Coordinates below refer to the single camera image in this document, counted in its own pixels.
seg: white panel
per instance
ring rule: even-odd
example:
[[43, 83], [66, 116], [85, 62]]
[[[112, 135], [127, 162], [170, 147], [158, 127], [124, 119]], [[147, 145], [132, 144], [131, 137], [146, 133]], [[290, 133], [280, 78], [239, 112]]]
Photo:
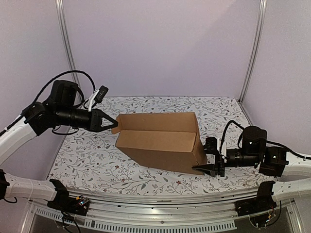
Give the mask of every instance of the white panel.
[[268, 139], [311, 154], [311, 1], [268, 1], [245, 100]]
[[[54, 0], [1, 1], [1, 131], [50, 78], [68, 70], [67, 64]], [[45, 179], [61, 140], [46, 132], [17, 150], [1, 168], [17, 176]], [[1, 200], [0, 205], [0, 231], [18, 232], [25, 203], [22, 199], [15, 205]]]
[[64, 8], [77, 68], [110, 96], [240, 93], [259, 0], [67, 0]]

